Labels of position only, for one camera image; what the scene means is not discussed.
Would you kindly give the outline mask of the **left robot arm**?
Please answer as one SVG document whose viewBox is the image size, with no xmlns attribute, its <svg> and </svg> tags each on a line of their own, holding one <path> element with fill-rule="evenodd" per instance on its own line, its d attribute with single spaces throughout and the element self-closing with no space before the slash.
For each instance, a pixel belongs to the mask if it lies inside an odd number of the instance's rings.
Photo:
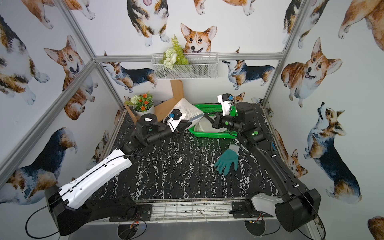
<svg viewBox="0 0 384 240">
<path fill-rule="evenodd" d="M 158 121 L 154 114 L 145 114 L 136 121 L 136 128 L 127 143 L 113 150 L 79 178 L 63 185 L 52 186 L 45 192 L 47 207 L 58 232 L 68 236 L 86 223 L 108 217 L 126 218 L 134 213 L 136 204 L 129 197 L 106 201 L 89 198 L 112 177 L 132 166 L 131 157 L 138 151 L 194 126 L 202 117 L 200 113 L 189 120 L 183 110 L 174 109 L 166 123 Z"/>
</svg>

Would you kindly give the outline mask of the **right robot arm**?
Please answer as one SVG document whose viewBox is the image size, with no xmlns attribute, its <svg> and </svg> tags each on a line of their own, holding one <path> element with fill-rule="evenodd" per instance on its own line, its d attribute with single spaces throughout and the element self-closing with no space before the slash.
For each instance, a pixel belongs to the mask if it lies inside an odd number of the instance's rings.
<svg viewBox="0 0 384 240">
<path fill-rule="evenodd" d="M 238 102 L 236 112 L 236 116 L 216 113 L 210 122 L 215 129 L 235 131 L 240 144 L 267 171 L 277 188 L 279 197 L 264 193 L 254 195 L 251 202 L 255 210 L 276 217 L 290 233 L 313 221 L 318 217 L 321 203 L 319 192 L 309 190 L 288 169 L 274 146 L 273 135 L 257 123 L 257 112 L 252 104 Z"/>
</svg>

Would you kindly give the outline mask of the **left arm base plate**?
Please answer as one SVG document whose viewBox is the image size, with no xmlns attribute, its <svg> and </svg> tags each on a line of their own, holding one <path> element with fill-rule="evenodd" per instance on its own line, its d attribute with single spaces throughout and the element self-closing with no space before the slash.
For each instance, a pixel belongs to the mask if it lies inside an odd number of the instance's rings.
<svg viewBox="0 0 384 240">
<path fill-rule="evenodd" d="M 123 217 L 110 217 L 109 222 L 132 222 L 134 220 L 149 221 L 151 219 L 153 205 L 139 204 L 135 208 L 130 209 Z"/>
</svg>

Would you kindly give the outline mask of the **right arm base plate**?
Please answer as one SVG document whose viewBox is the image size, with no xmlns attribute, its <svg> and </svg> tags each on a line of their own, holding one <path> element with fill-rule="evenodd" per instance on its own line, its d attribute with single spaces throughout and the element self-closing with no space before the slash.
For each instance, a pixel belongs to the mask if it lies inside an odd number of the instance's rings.
<svg viewBox="0 0 384 240">
<path fill-rule="evenodd" d="M 235 219 L 240 218 L 257 218 L 257 217 L 267 217 L 272 218 L 272 215 L 269 215 L 264 212 L 257 211 L 250 201 L 239 201 L 231 203 L 232 209 L 229 211 L 230 215 L 233 215 Z"/>
</svg>

